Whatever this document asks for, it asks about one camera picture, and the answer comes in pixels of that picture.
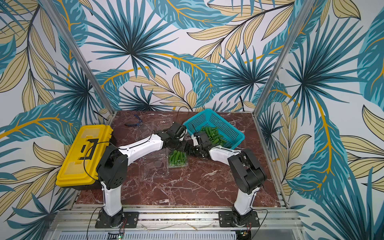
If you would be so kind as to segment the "teal perforated plastic basket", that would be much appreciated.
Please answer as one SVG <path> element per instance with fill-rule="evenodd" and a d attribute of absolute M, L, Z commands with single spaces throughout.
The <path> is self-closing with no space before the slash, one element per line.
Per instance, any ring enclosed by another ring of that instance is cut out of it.
<path fill-rule="evenodd" d="M 184 125 L 192 136 L 195 133 L 206 133 L 213 144 L 228 149 L 235 149 L 245 135 L 213 110 L 204 110 L 188 119 Z"/>

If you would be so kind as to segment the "clear plastic clamshell pepper container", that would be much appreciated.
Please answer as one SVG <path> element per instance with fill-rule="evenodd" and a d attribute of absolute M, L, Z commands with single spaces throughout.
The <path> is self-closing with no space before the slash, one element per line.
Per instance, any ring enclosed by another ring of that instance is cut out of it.
<path fill-rule="evenodd" d="M 153 131 L 161 131 L 170 128 L 173 124 L 173 120 L 171 118 L 157 118 L 152 122 L 152 130 Z"/>

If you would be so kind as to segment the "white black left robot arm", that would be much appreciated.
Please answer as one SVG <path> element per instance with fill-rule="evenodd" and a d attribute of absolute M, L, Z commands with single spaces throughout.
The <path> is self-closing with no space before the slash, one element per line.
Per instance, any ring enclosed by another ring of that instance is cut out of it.
<path fill-rule="evenodd" d="M 110 144 L 101 157 L 96 170 L 102 186 L 104 205 L 98 215 L 95 228 L 117 229 L 130 217 L 124 215 L 121 193 L 127 178 L 128 166 L 153 152 L 182 146 L 187 128 L 173 123 L 170 128 L 155 131 L 133 144 L 116 147 Z"/>

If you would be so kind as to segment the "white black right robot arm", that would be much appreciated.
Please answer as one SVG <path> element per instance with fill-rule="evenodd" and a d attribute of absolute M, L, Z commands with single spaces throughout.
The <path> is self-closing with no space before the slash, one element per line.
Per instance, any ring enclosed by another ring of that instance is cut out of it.
<path fill-rule="evenodd" d="M 239 190 L 232 211 L 228 212 L 229 216 L 222 217 L 226 221 L 224 226 L 258 225 L 258 215 L 253 210 L 253 203 L 268 177 L 255 154 L 250 149 L 232 150 L 214 144 L 206 133 L 193 135 L 186 141 L 184 150 L 193 157 L 206 158 L 230 167 Z"/>

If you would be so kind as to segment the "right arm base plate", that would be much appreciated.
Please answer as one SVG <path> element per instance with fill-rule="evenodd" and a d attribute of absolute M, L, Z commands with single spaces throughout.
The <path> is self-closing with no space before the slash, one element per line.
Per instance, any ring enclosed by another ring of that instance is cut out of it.
<path fill-rule="evenodd" d="M 221 228 L 259 227 L 260 221 L 256 211 L 251 210 L 245 215 L 236 211 L 220 211 L 219 224 Z"/>

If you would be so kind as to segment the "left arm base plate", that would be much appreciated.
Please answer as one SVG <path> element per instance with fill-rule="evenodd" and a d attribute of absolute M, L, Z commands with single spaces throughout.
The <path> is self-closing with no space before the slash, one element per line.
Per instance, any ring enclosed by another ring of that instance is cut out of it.
<path fill-rule="evenodd" d="M 139 212 L 123 212 L 120 211 L 114 216 L 109 216 L 102 211 L 99 213 L 95 228 L 96 229 L 134 229 L 137 227 Z"/>

